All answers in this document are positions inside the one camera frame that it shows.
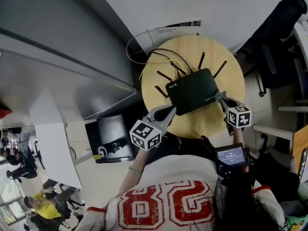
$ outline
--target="tiled floor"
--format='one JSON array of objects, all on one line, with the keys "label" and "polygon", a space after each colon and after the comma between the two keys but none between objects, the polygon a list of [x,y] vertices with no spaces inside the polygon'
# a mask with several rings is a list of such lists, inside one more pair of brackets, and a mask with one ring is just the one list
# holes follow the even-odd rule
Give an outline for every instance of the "tiled floor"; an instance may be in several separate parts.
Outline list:
[{"label": "tiled floor", "polygon": [[[250,68],[242,56],[238,56],[238,61],[243,72]],[[260,98],[258,93],[259,87],[256,75],[251,74],[245,79],[244,104],[253,111],[252,124],[294,131],[296,129],[295,114],[276,111],[277,105],[293,100],[294,87],[290,85],[276,90],[268,90],[268,93],[263,98]],[[66,130],[69,144],[76,151],[77,157],[87,154],[90,145],[84,123],[69,123]],[[233,140],[226,129],[209,139],[215,147],[229,145]],[[244,143],[245,146],[250,148],[252,154],[258,156],[257,151],[261,148],[262,142],[260,134],[255,132],[252,127],[244,130]],[[268,145],[273,145],[274,143],[275,138],[269,137]],[[108,200],[117,194],[130,164],[130,162],[96,164],[94,159],[90,159],[78,165],[77,171],[84,187],[78,194],[79,197],[87,206],[105,206]],[[69,222],[73,227],[76,223],[76,218],[72,217]]]}]

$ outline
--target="router antenna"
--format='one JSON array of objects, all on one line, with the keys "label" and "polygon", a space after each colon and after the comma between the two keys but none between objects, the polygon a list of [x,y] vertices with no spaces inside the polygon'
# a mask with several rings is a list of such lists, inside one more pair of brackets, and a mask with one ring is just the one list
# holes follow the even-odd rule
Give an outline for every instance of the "router antenna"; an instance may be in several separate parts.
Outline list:
[{"label": "router antenna", "polygon": [[157,71],[157,73],[158,73],[160,76],[162,76],[162,77],[166,78],[167,80],[169,80],[170,82],[172,81],[172,79],[171,79],[170,77],[168,77],[167,75],[163,74],[162,72]]},{"label": "router antenna", "polygon": [[198,66],[198,70],[200,70],[200,68],[201,68],[204,56],[205,56],[205,52],[202,52],[201,59],[200,59],[200,62],[199,62],[199,66]]},{"label": "router antenna", "polygon": [[168,98],[168,95],[165,95],[165,93],[163,92],[163,90],[161,90],[161,88],[159,86],[155,86],[155,88],[160,92],[160,94],[162,94],[165,98]]},{"label": "router antenna", "polygon": [[181,68],[179,68],[174,62],[170,63],[171,66],[175,67],[177,70],[179,70],[182,74],[187,75],[185,71],[183,71]]},{"label": "router antenna", "polygon": [[221,67],[219,68],[219,70],[214,74],[213,78],[215,79],[216,76],[220,73],[220,71],[222,70],[222,68],[226,65],[227,61],[224,61],[223,64],[221,65]]}]

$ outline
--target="white jersey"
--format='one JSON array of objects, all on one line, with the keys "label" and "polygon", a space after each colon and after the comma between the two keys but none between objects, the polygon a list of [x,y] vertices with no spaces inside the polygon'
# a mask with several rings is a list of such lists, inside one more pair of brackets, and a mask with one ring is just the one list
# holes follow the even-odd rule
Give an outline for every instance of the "white jersey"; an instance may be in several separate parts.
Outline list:
[{"label": "white jersey", "polygon": [[[163,157],[147,165],[139,184],[113,199],[108,210],[89,208],[77,231],[99,231],[103,225],[106,230],[190,231],[192,225],[212,230],[217,180],[216,166],[208,159]],[[283,227],[283,211],[270,188],[256,182],[252,194]]]}]

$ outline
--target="round wooden table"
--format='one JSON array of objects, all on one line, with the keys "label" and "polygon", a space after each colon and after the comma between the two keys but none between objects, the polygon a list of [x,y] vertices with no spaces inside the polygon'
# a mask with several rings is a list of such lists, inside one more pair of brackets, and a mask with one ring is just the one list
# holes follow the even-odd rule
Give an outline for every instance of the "round wooden table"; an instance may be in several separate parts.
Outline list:
[{"label": "round wooden table", "polygon": [[[159,48],[173,50],[178,53],[187,61],[194,72],[198,68],[203,51],[205,52],[205,58],[201,68],[210,69],[212,75],[227,60],[227,64],[215,78],[217,87],[221,92],[226,91],[228,97],[237,99],[240,102],[244,101],[245,84],[241,68],[231,52],[220,43],[202,36],[181,36],[167,41]],[[156,52],[164,54],[170,59],[178,60],[185,71],[190,74],[185,62],[174,53],[161,50]],[[148,62],[164,60],[166,60],[166,57],[152,54]],[[165,86],[169,81],[158,75],[157,70],[173,80],[178,78],[177,71],[170,65],[170,62],[153,63],[144,70],[141,88],[143,100],[148,111],[164,104],[171,104],[170,99],[164,98],[155,88],[155,86],[159,86],[167,94]],[[189,139],[200,138],[202,135],[209,137],[226,128],[224,118],[225,114],[222,112],[220,104],[214,102],[185,115],[176,115],[167,131]]]}]

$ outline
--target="yellow cable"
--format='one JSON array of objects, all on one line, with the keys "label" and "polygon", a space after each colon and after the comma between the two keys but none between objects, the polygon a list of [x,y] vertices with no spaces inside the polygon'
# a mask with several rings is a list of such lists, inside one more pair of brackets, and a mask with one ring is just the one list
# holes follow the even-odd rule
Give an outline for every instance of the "yellow cable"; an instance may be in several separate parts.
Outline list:
[{"label": "yellow cable", "polygon": [[181,69],[187,74],[187,72],[184,70],[182,64],[181,64],[178,60],[175,60],[175,59],[168,59],[168,60],[159,61],[159,62],[149,62],[149,63],[144,67],[144,69],[142,70],[142,72],[141,72],[141,74],[140,74],[140,76],[139,76],[138,79],[141,78],[141,76],[143,75],[144,70],[145,70],[146,67],[149,66],[150,64],[160,64],[160,63],[167,63],[167,62],[171,62],[171,61],[174,61],[174,62],[176,62],[178,65],[180,65]]}]

